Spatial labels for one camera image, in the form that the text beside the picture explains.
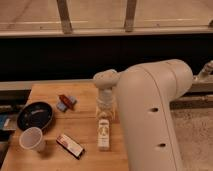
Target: wooden tabletop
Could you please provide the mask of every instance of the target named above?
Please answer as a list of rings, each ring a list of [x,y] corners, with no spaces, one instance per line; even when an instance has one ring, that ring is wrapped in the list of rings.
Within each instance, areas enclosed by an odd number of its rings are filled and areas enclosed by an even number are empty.
[[[56,108],[59,94],[77,98],[74,111],[62,113]],[[91,82],[35,84],[27,103],[44,101],[54,111],[54,120],[44,132],[47,141],[45,152],[39,154],[23,150],[18,144],[21,131],[17,129],[2,171],[128,171],[118,120],[111,124],[111,150],[100,152],[97,148],[96,97],[97,89]],[[187,97],[171,111],[184,171],[213,170],[213,101],[202,99]],[[56,143],[60,133],[69,135],[86,149],[80,160]]]
[[[62,113],[56,108],[59,94],[77,98],[74,111]],[[18,144],[21,130],[17,129],[2,171],[127,171],[128,160],[118,121],[111,124],[110,151],[100,152],[97,148],[96,97],[97,89],[91,82],[35,84],[27,103],[44,101],[54,112],[54,119],[44,132],[46,149],[41,154],[22,149]],[[80,160],[56,143],[60,133],[69,135],[85,148],[86,153]]]

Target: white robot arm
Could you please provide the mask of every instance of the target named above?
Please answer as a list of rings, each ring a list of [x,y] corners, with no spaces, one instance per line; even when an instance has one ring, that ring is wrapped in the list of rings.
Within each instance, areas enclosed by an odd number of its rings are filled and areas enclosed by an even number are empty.
[[[190,67],[180,60],[168,60],[135,65],[111,76],[116,81],[106,77],[104,84],[116,86],[129,169],[182,171],[169,103],[191,87]],[[94,78],[99,88],[99,77]]]

